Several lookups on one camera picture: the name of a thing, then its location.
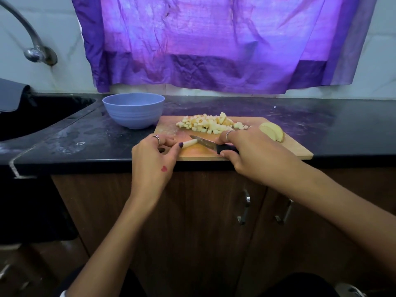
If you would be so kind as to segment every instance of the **tap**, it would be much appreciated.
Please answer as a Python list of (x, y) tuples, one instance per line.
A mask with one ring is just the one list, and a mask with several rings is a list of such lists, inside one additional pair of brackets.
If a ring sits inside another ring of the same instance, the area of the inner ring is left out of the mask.
[(34, 30), (32, 25), (24, 18), (18, 9), (13, 7), (6, 0), (0, 0), (0, 5), (7, 9), (19, 22), (21, 22), (32, 39), (33, 48), (27, 48), (23, 51), (25, 57), (32, 62), (43, 62), (49, 66), (56, 64), (58, 62), (58, 57), (56, 56), (55, 51), (43, 44), (36, 30)]

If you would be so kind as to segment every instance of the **hand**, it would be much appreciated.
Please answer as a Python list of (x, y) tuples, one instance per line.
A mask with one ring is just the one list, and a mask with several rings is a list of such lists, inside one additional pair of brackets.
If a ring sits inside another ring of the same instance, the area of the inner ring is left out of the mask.
[(239, 150), (239, 155), (231, 150), (220, 153), (232, 162), (235, 171), (283, 194), (290, 194), (292, 186), (300, 185), (304, 170), (309, 167), (257, 127), (231, 131), (228, 140), (224, 131), (216, 143), (231, 142)]
[[(171, 179), (181, 150), (173, 137), (164, 134), (158, 136), (160, 142), (154, 134), (150, 134), (132, 148), (131, 199), (149, 210), (155, 207)], [(166, 155), (158, 151), (162, 145), (172, 147)]]

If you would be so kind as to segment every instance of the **sink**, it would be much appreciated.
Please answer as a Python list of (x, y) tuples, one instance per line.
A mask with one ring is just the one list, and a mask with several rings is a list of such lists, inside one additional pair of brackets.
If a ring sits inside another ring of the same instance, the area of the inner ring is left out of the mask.
[(0, 142), (45, 129), (95, 101), (82, 97), (22, 97), (16, 111), (0, 113)]

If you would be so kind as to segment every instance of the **silver ring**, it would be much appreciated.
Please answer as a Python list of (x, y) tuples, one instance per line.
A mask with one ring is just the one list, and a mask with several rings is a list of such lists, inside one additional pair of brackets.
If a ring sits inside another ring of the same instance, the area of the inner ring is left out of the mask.
[(156, 137), (156, 138), (157, 138), (157, 140), (158, 140), (158, 145), (161, 144), (160, 137), (159, 137), (158, 135), (153, 135), (152, 137)]
[(225, 139), (227, 140), (227, 142), (229, 143), (230, 141), (228, 140), (228, 134), (231, 132), (232, 130), (228, 130), (227, 133), (225, 134)]

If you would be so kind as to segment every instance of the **wall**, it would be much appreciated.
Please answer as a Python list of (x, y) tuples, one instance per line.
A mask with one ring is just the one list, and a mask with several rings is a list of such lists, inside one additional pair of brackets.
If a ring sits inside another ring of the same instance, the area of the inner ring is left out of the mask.
[[(52, 68), (29, 62), (23, 48), (32, 45), (22, 25), (0, 8), (0, 78), (26, 83), (37, 92), (92, 93), (90, 65), (71, 0), (8, 0), (52, 47), (59, 62)], [(289, 90), (281, 97), (396, 99), (396, 0), (378, 0), (351, 85)], [(175, 95), (231, 95), (172, 85), (116, 85), (113, 92), (148, 91)]]

